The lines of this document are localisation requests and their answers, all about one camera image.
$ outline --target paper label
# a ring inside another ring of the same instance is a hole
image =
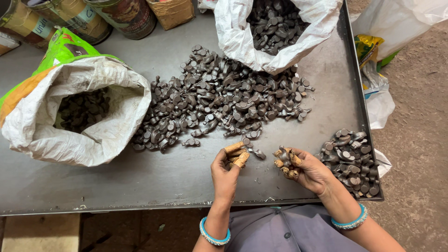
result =
[[[49,22],[47,19],[39,16],[39,20],[36,23],[36,26],[33,29],[33,32],[46,39],[53,28],[53,24]]]
[[[92,7],[86,5],[86,7],[81,11],[81,13],[78,14],[78,17],[86,23],[90,23],[90,21],[93,20],[95,17],[96,12],[92,9]]]

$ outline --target gray uniform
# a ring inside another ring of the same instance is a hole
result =
[[[322,206],[258,208],[230,213],[225,252],[367,252],[343,236]]]

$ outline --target tin container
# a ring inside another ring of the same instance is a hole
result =
[[[78,37],[95,45],[105,40],[113,27],[82,0],[51,0],[28,6],[31,10],[53,22],[66,27]]]
[[[145,0],[84,0],[97,14],[128,39],[143,39],[155,28],[157,18]]]
[[[1,4],[0,17],[1,32],[44,52],[56,32],[50,21],[32,12],[20,0]]]

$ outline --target turquoise bangle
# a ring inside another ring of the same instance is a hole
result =
[[[333,225],[339,227],[340,229],[353,229],[359,227],[362,223],[364,223],[369,213],[367,212],[367,208],[365,208],[363,204],[358,204],[361,207],[361,215],[359,215],[358,219],[349,223],[339,223],[332,218]]]
[[[217,240],[213,237],[211,237],[207,232],[205,231],[204,223],[207,217],[204,217],[201,222],[199,223],[199,230],[201,231],[202,236],[211,244],[216,246],[222,246],[226,245],[230,241],[230,229],[227,229],[227,236],[224,238],[224,240]]]

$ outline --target tape-wrapped finger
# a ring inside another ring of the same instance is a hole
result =
[[[298,158],[294,152],[291,152],[289,154],[289,160],[291,161],[291,164],[295,167],[299,167],[300,164],[302,163],[302,159]]]
[[[277,166],[278,168],[283,167],[283,161],[280,159],[274,160],[274,165]]]
[[[299,177],[299,172],[295,170],[288,171],[286,174],[284,174],[284,177],[287,179],[295,179]]]
[[[245,153],[245,152],[247,152],[247,150],[245,148],[241,148],[241,149],[237,149],[232,152],[228,152],[227,156],[228,157],[239,157],[242,153]]]
[[[247,152],[241,153],[241,155],[233,163],[239,167],[243,167],[249,156],[250,154]]]
[[[240,149],[243,146],[244,146],[243,142],[238,142],[238,143],[234,143],[232,145],[225,147],[224,150],[225,150],[225,153],[230,153],[230,152]]]

